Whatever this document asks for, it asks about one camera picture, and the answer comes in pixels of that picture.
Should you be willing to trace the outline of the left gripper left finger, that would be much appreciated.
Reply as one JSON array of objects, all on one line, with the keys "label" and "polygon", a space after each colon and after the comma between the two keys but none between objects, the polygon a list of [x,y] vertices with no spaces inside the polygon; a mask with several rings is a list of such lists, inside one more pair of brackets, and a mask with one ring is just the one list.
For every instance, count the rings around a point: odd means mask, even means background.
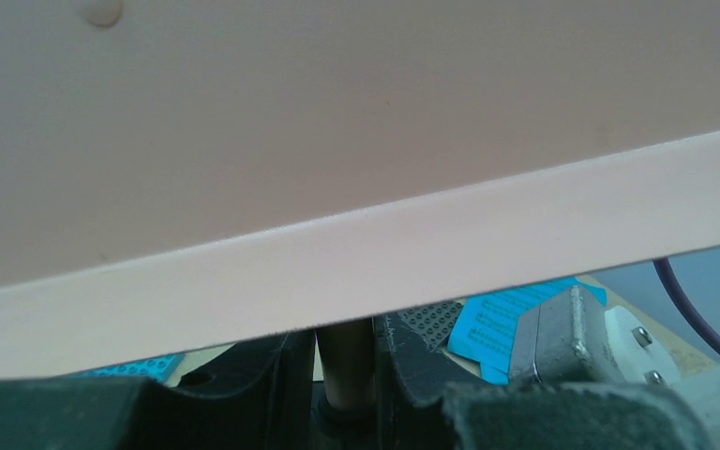
[{"label": "left gripper left finger", "polygon": [[310,332],[233,345],[175,387],[144,377],[0,381],[0,449],[303,449]]}]

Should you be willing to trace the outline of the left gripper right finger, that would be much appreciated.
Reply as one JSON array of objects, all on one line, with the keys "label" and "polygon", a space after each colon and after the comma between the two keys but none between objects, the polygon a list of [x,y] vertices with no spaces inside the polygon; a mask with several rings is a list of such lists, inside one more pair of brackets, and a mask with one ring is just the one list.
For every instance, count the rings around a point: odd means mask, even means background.
[{"label": "left gripper right finger", "polygon": [[383,449],[711,449],[663,386],[498,386],[430,347],[396,313],[375,319]]}]

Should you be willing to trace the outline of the blue sheet music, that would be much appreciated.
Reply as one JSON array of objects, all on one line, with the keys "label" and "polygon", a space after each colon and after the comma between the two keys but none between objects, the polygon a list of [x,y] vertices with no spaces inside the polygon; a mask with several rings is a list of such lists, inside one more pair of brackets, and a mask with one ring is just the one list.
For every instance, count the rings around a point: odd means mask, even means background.
[{"label": "blue sheet music", "polygon": [[447,350],[496,385],[619,382],[607,295],[574,277],[468,298]]}]

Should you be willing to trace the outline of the pink music stand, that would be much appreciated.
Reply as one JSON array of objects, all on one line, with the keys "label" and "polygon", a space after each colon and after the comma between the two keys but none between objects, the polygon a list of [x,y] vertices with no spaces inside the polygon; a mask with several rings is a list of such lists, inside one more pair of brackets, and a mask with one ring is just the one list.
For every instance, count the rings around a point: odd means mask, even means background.
[{"label": "pink music stand", "polygon": [[0,380],[720,247],[720,1],[0,1]]}]

